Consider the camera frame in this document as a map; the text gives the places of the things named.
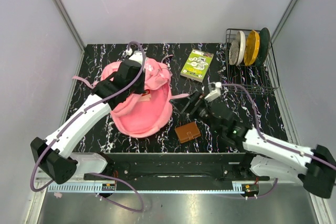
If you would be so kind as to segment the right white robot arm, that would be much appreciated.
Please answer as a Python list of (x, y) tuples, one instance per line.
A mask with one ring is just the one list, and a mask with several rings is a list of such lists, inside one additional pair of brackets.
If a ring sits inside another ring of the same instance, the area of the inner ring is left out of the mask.
[(250, 162), (238, 167), (239, 176), (284, 179), (298, 183), (309, 193), (329, 199), (335, 185), (335, 158), (322, 145), (315, 148), (292, 144), (242, 123), (225, 104), (209, 102), (199, 92), (170, 100), (179, 114), (205, 122), (226, 145), (251, 153)]

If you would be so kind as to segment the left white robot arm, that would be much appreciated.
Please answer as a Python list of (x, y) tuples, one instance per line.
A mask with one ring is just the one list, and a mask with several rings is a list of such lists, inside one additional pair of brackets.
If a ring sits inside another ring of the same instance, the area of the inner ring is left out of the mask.
[(35, 138), (31, 150), (35, 169), (41, 168), (57, 184), (73, 175), (95, 173), (103, 180), (113, 175), (113, 167), (98, 153), (76, 156), (79, 141), (103, 117), (131, 94), (144, 91), (144, 63), (127, 59), (116, 72), (98, 82), (83, 105), (59, 129), (44, 139)]

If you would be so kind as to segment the green comic paperback book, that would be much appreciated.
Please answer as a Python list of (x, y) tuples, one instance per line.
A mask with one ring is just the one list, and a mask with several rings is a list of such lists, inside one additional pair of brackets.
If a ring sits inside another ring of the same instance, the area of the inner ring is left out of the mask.
[(192, 49), (180, 72), (180, 76), (203, 82), (213, 57), (214, 54), (209, 52)]

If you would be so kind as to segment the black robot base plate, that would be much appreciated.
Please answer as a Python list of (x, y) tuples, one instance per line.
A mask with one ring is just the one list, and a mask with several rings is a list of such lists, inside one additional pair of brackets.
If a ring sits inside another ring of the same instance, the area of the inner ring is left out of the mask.
[(131, 181), (160, 176), (204, 176), (224, 181), (268, 181), (255, 175), (250, 163), (255, 157), (246, 153), (111, 153), (103, 175)]

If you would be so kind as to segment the red comic paperback book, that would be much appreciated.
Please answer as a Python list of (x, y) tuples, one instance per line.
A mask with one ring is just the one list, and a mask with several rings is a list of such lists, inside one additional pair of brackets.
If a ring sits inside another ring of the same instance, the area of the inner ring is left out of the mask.
[(144, 90), (144, 92), (142, 94), (142, 98), (143, 99), (150, 99), (151, 98), (150, 90)]

